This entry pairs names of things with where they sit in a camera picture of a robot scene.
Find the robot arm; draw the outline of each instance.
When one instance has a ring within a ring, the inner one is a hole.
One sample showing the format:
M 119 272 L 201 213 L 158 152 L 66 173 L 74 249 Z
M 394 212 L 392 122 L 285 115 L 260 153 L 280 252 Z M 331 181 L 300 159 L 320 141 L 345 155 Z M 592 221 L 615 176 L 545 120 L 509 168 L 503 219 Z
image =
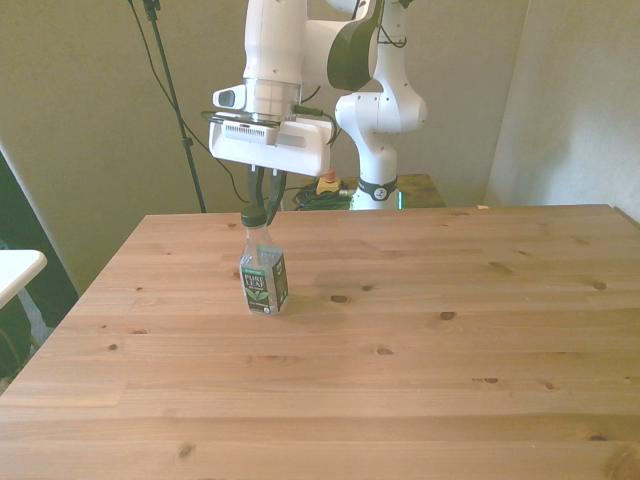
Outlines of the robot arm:
M 346 9 L 353 0 L 330 0 Z M 249 0 L 245 82 L 215 92 L 211 153 L 258 167 L 318 176 L 329 168 L 331 124 L 297 117 L 303 83 L 355 91 L 376 64 L 384 0 L 358 4 L 348 22 L 307 20 L 306 2 Z
M 304 0 L 249 0 L 244 84 L 213 96 L 215 106 L 238 113 L 211 116 L 211 153 L 251 165 L 250 178 L 261 179 L 264 167 L 323 175 L 331 125 L 297 116 L 302 84 L 355 92 L 373 77 L 383 91 L 342 97 L 336 118 L 360 154 L 354 207 L 397 208 L 397 154 L 376 134 L 415 130 L 426 119 L 426 104 L 409 85 L 404 51 L 397 48 L 406 41 L 411 1 L 327 0 L 353 13 L 350 21 L 331 22 L 307 20 Z
M 406 9 L 410 2 L 385 3 L 373 75 L 382 92 L 347 95 L 336 106 L 336 119 L 355 142 L 360 157 L 354 210 L 398 208 L 398 155 L 377 134 L 413 131 L 426 122 L 427 105 L 411 87 L 405 73 L 402 47 L 406 44 Z

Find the green label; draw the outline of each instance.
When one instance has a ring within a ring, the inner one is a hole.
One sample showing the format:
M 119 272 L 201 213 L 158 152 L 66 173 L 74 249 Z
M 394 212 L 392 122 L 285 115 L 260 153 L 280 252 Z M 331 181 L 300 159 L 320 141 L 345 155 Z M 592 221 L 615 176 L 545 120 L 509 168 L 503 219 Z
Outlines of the green label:
M 253 312 L 270 313 L 269 292 L 264 271 L 242 267 L 242 283 L 247 294 L 249 309 Z
M 278 311 L 280 311 L 282 304 L 289 295 L 289 284 L 287 282 L 287 269 L 284 265 L 284 255 L 280 255 L 280 259 L 273 266 L 273 279 L 276 284 Z

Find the black cable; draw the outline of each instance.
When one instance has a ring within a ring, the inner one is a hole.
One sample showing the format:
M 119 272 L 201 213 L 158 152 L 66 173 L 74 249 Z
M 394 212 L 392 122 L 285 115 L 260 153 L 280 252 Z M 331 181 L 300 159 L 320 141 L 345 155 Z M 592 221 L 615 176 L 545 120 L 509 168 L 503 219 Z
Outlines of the black cable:
M 305 185 L 293 197 L 293 203 L 296 205 L 295 210 L 339 210 L 351 203 L 350 197 L 340 195 L 338 192 L 323 192 L 316 194 L 318 181 Z M 348 188 L 344 182 L 340 183 L 340 188 L 345 190 Z
M 204 148 L 204 149 L 206 150 L 206 152 L 207 152 L 209 155 L 211 155 L 211 151 L 209 150 L 209 148 L 208 148 L 204 143 L 202 143 L 202 141 L 201 141 L 201 140 L 196 136 L 196 134 L 195 134 L 195 133 L 193 133 L 193 131 L 189 128 L 189 125 L 187 125 L 187 124 L 185 123 L 185 124 L 184 124 L 184 126 L 187 128 L 187 130 L 189 131 L 189 133 L 190 133 L 191 135 L 193 135 L 193 138 L 195 138 L 195 139 L 196 139 L 196 142 L 198 142 L 198 144 L 199 144 L 202 148 Z M 231 171 L 227 168 L 227 166 L 226 166 L 224 163 L 222 163 L 222 162 L 220 161 L 220 159 L 219 159 L 219 158 L 216 158 L 216 157 L 214 157 L 213 155 L 211 155 L 211 156 L 212 156 L 212 158 L 213 158 L 216 162 L 218 162 L 218 163 L 220 164 L 220 166 L 224 169 L 224 171 L 225 171 L 225 172 L 227 172 L 227 174 L 229 175 L 229 179 L 231 180 L 231 186 L 233 187 L 233 191 L 235 192 L 236 197 L 238 197 L 238 200 L 240 200 L 242 203 L 247 203 L 247 204 L 248 204 L 248 203 L 249 203 L 249 201 L 248 201 L 248 200 L 245 200 L 244 198 L 242 198 L 242 196 L 240 195 L 240 193 L 238 193 L 238 188 L 236 187 L 236 179 L 235 179 L 235 178 L 233 178 L 233 173 L 231 173 Z
M 304 100 L 302 100 L 300 102 L 300 105 L 302 105 L 303 103 L 307 103 L 309 100 L 311 100 L 313 97 L 315 97 L 318 94 L 318 92 L 320 91 L 321 88 L 322 88 L 321 86 L 316 88 L 316 90 L 311 95 L 309 95 L 307 98 L 305 98 Z
M 149 59 L 149 65 L 151 67 L 151 72 L 153 73 L 153 76 L 156 79 L 156 82 L 158 83 L 158 85 L 160 86 L 160 89 L 162 90 L 162 93 L 164 93 L 164 96 L 167 98 L 167 101 L 169 102 L 169 105 L 171 105 L 171 107 L 173 108 L 173 110 L 176 112 L 176 114 L 178 114 L 178 110 L 176 109 L 176 106 L 173 104 L 173 101 L 171 100 L 171 97 L 169 96 L 169 93 L 167 92 L 167 89 L 165 88 L 165 86 L 163 85 L 162 81 L 160 80 L 160 77 L 158 76 L 158 73 L 156 72 L 155 66 L 153 64 L 153 59 L 151 57 L 151 51 L 149 50 L 149 44 L 147 43 L 147 38 L 144 34 L 144 30 L 142 29 L 142 25 L 140 24 L 140 19 L 138 17 L 138 13 L 136 12 L 136 9 L 133 6 L 133 2 L 132 0 L 128 0 L 129 1 L 129 5 L 131 6 L 131 10 L 133 11 L 133 16 L 136 19 L 136 23 L 138 24 L 138 30 L 140 30 L 140 36 L 142 37 L 142 42 L 144 43 L 144 48 L 147 52 L 147 57 Z M 206 150 L 206 152 L 211 155 L 211 152 L 209 151 L 209 148 L 198 138 L 198 136 L 193 133 L 193 130 L 191 130 L 191 128 L 189 127 L 189 125 L 187 125 L 187 122 L 184 121 L 184 119 L 182 120 L 182 123 L 184 124 L 185 128 L 187 129 L 187 131 L 193 136 L 193 138 L 196 140 L 196 142 L 198 142 L 198 144 L 200 144 L 200 146 L 202 146 L 202 148 L 204 148 Z M 242 198 L 242 196 L 240 195 L 240 193 L 238 193 L 238 189 L 236 187 L 236 181 L 235 178 L 233 177 L 233 174 L 231 173 L 231 171 L 226 167 L 226 165 L 224 163 L 222 163 L 220 161 L 219 158 L 213 157 L 213 159 L 218 162 L 218 164 L 224 169 L 225 172 L 227 172 L 227 174 L 229 175 L 229 178 L 231 180 L 231 186 L 233 187 L 233 191 L 236 194 L 236 197 L 238 197 L 238 200 L 240 200 L 242 203 L 249 203 L 247 200 L 245 200 L 244 198 Z
M 393 40 L 391 40 L 391 37 L 389 36 L 389 34 L 387 33 L 387 31 L 384 29 L 382 25 L 380 25 L 380 31 L 384 33 L 385 37 L 387 37 L 387 41 L 381 42 L 380 39 L 378 39 L 379 44 L 393 45 L 396 48 L 404 48 L 407 45 L 407 37 L 404 37 L 404 40 L 402 42 L 394 42 Z

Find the wood knot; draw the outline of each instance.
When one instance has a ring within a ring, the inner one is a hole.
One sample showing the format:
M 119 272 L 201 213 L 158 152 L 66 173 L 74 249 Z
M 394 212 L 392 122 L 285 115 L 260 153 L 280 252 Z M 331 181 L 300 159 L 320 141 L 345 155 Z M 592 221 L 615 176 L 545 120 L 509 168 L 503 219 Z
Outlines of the wood knot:
M 195 449 L 196 449 L 196 446 L 191 443 L 187 443 L 183 445 L 180 448 L 180 451 L 178 452 L 178 458 L 183 458 L 183 459 L 187 458 L 189 455 L 193 453 Z
M 349 297 L 344 295 L 333 295 L 331 297 L 331 301 L 334 303 L 347 303 L 349 301 Z

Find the wooden tabletop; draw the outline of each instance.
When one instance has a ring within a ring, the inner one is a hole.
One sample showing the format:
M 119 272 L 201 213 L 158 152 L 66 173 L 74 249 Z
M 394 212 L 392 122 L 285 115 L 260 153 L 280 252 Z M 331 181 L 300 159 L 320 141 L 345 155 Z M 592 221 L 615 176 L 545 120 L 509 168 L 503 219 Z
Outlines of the wooden tabletop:
M 0 397 L 2 479 L 640 478 L 640 232 L 605 206 L 151 216 Z

